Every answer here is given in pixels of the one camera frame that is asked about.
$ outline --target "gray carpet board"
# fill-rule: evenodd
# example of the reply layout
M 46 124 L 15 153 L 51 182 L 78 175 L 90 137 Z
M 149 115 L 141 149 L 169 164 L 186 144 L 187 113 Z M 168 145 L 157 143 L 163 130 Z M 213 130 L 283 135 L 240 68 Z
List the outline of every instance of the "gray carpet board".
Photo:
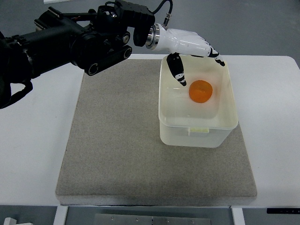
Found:
M 64 205 L 247 204 L 256 186 L 239 125 L 215 149 L 159 137 L 161 60 L 84 76 L 56 196 Z

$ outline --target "orange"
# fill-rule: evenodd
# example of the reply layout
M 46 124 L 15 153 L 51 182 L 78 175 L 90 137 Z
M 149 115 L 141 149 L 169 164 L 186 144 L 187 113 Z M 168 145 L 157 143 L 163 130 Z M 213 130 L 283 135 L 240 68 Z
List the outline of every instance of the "orange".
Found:
M 194 81 L 188 90 L 191 100 L 197 103 L 204 103 L 210 99 L 212 95 L 212 86 L 206 81 Z

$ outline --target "cable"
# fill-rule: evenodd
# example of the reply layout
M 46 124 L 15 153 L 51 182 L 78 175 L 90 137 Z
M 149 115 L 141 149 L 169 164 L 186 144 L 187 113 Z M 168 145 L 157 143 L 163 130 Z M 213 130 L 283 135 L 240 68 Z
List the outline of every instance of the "cable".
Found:
M 154 10 L 153 12 L 151 12 L 151 13 L 152 13 L 152 14 L 157 13 L 157 12 L 161 9 L 161 7 L 165 4 L 166 1 L 169 1 L 169 2 L 170 2 L 170 9 L 169 9 L 168 14 L 171 14 L 172 9 L 173 9 L 173 1 L 172 1 L 172 0 L 163 0 L 163 1 L 159 4 L 159 6 L 157 7 L 157 9 L 155 9 L 155 10 Z

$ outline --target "plastic container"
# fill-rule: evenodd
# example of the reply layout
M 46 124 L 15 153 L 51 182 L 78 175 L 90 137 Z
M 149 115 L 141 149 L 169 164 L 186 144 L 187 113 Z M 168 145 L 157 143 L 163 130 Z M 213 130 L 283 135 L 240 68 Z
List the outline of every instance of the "plastic container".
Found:
M 187 85 L 173 78 L 163 58 L 160 69 L 158 117 L 160 138 L 167 145 L 218 147 L 238 125 L 238 116 L 227 64 L 213 58 L 180 56 Z M 204 80 L 213 93 L 205 103 L 188 95 L 192 82 Z

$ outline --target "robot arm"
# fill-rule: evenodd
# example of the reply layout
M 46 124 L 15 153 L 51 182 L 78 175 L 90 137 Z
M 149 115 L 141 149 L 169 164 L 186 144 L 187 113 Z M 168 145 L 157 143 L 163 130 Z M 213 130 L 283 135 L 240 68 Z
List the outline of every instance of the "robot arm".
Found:
M 171 53 L 167 57 L 169 69 L 173 77 L 183 86 L 186 86 L 187 83 L 179 54 L 211 57 L 221 66 L 225 66 L 222 56 L 195 32 L 166 29 L 166 26 L 156 23 L 150 29 L 146 46 L 154 51 L 165 49 Z
M 154 24 L 154 14 L 169 1 L 170 9 L 164 24 Z M 171 53 L 167 62 L 172 75 L 182 84 L 183 65 L 179 54 L 213 57 L 224 66 L 222 57 L 211 45 L 194 32 L 167 29 L 173 7 L 172 0 L 162 0 L 153 12 L 146 6 L 124 0 L 108 1 L 98 11 L 63 14 L 50 7 L 35 20 L 37 32 L 4 37 L 0 32 L 0 109 L 28 94 L 31 79 L 49 70 L 71 62 L 95 75 L 125 59 L 132 52 L 127 45 L 128 27 L 134 28 L 133 41 L 154 51 L 167 49 Z M 90 21 L 86 27 L 78 21 Z M 13 96 L 11 83 L 21 83 L 25 88 Z

